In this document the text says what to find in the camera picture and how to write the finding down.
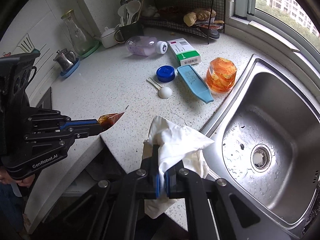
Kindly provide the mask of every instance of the drain strainer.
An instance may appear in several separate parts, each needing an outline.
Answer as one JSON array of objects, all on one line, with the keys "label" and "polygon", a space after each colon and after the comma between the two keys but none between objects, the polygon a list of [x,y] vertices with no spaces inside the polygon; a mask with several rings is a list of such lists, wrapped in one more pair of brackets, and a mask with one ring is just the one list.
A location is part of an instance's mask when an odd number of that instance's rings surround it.
[{"label": "drain strainer", "polygon": [[266,171],[271,164],[271,153],[265,144],[256,145],[251,152],[251,165],[257,172]]}]

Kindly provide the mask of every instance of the jeans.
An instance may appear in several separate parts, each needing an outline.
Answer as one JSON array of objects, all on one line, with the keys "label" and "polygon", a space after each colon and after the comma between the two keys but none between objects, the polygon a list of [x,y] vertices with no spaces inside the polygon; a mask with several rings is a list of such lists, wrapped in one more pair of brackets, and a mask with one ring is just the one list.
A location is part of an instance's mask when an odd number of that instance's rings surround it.
[{"label": "jeans", "polygon": [[17,232],[23,230],[23,198],[17,197],[11,185],[0,183],[0,209]]}]

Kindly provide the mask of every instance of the tree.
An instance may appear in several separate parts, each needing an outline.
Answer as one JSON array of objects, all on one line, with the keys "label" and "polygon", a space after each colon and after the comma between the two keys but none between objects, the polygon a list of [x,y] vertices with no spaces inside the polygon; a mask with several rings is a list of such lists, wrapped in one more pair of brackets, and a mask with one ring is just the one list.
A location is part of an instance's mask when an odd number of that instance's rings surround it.
[{"label": "tree", "polygon": [[314,34],[310,33],[307,27],[298,24],[294,19],[290,17],[289,14],[281,11],[278,8],[272,8],[268,6],[265,0],[256,0],[256,8],[272,15],[278,20],[287,24],[289,27],[291,27],[297,33],[299,33],[302,37],[304,37],[307,41],[309,41],[316,48],[316,50],[320,52],[320,39]]}]

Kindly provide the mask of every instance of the window sill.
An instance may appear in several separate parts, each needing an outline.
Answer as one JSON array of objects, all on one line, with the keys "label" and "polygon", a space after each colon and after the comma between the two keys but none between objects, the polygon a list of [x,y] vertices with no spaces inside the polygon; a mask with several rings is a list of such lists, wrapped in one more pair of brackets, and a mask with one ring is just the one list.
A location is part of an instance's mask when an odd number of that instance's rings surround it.
[{"label": "window sill", "polygon": [[266,53],[291,71],[317,98],[320,98],[320,64],[310,62],[300,50],[280,34],[255,21],[228,18],[225,33]]}]

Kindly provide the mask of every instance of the green and white box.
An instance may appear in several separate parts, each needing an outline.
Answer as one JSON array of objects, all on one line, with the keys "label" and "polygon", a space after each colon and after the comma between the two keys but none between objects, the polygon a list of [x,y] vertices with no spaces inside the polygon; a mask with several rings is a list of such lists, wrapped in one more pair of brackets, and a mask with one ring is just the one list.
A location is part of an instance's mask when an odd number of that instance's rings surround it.
[{"label": "green and white box", "polygon": [[201,62],[200,54],[185,39],[167,41],[181,66]]}]

